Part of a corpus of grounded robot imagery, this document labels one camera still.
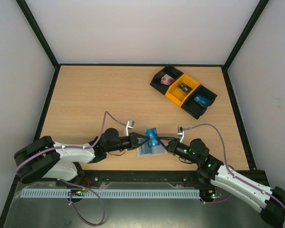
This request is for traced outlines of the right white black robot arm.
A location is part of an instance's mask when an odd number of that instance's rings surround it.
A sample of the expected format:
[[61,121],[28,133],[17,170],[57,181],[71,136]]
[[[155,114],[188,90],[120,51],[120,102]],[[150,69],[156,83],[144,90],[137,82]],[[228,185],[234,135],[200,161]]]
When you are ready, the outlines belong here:
[[201,139],[185,145],[179,138],[158,137],[159,143],[173,155],[198,166],[198,182],[203,186],[219,187],[250,205],[259,212],[261,219],[274,228],[282,228],[285,222],[285,191],[257,183],[231,169],[210,155]]

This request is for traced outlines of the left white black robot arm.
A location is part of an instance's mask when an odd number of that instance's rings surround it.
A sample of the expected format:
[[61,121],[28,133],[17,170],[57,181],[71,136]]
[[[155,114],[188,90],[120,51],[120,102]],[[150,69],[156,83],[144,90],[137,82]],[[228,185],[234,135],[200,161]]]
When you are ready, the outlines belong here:
[[120,136],[115,128],[108,128],[86,144],[61,144],[44,136],[14,155],[16,173],[24,184],[42,178],[72,180],[79,172],[79,163],[97,163],[115,151],[135,150],[149,141],[139,133]]

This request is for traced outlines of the blue VIP credit card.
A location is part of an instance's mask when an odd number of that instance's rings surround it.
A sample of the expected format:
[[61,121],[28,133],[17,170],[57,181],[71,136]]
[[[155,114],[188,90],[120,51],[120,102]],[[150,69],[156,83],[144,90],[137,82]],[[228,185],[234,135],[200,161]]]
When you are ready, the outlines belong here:
[[206,108],[210,103],[210,100],[208,100],[202,95],[196,95],[196,97],[194,98],[194,101],[204,108]]

